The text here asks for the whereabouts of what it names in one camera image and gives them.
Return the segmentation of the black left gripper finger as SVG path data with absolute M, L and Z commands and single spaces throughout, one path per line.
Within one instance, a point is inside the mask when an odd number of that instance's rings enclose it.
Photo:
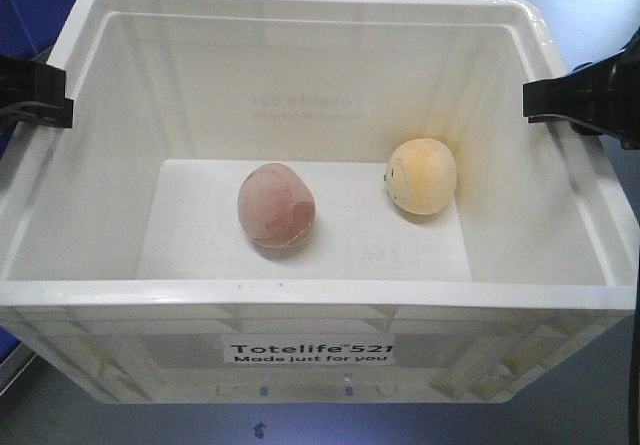
M 72 99 L 66 97 L 67 74 L 46 63 L 1 55 L 1 131 L 20 122 L 71 128 Z

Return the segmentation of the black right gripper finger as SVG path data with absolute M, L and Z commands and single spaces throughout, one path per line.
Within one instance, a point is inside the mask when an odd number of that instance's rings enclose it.
M 523 85 L 531 123 L 567 121 L 582 135 L 639 136 L 639 51 L 622 50 L 562 77 Z

